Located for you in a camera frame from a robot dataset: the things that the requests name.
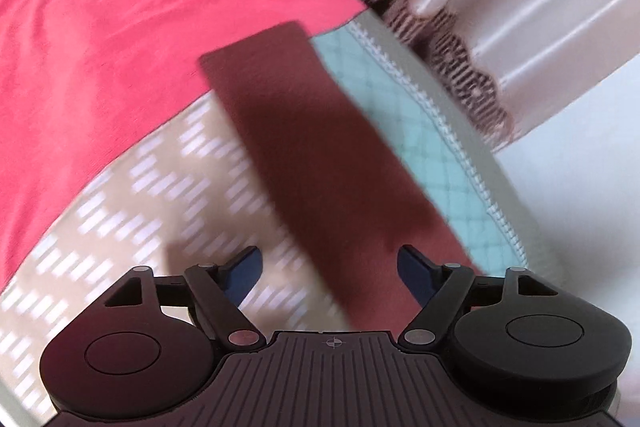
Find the dark red knit sweater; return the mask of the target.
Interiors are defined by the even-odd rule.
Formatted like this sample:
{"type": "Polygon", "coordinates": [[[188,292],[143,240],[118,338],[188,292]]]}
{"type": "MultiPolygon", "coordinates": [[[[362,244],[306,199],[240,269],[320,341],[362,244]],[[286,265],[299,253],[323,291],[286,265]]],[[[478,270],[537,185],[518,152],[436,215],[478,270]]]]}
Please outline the dark red knit sweater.
{"type": "Polygon", "coordinates": [[[444,218],[299,24],[206,53],[200,65],[278,216],[349,324],[399,334],[419,312],[397,272],[400,247],[468,262],[444,218]]]}

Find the patterned beige teal quilt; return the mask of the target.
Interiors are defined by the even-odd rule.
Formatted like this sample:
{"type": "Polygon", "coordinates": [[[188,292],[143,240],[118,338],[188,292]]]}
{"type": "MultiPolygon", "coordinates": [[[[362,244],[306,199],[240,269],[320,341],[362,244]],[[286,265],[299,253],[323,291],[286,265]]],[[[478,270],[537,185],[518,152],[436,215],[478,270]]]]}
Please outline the patterned beige teal quilt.
{"type": "MultiPolygon", "coordinates": [[[[527,265],[563,283],[561,261],[480,136],[437,82],[370,18],[314,38],[345,90],[450,225],[474,265],[527,265]]],[[[158,275],[256,245],[266,271],[244,309],[267,331],[347,320],[273,212],[244,145],[206,93],[81,184],[1,296],[1,404],[21,426],[53,413],[38,374],[46,343],[134,265],[158,275]]]]}

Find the pink bed sheet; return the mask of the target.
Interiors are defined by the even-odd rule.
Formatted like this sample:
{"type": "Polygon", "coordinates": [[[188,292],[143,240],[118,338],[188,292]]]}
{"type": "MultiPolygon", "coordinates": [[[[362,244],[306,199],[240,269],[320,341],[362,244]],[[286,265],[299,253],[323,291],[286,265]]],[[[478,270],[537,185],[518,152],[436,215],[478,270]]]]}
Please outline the pink bed sheet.
{"type": "Polygon", "coordinates": [[[111,161],[207,89],[198,58],[359,0],[1,0],[1,277],[111,161]]]}

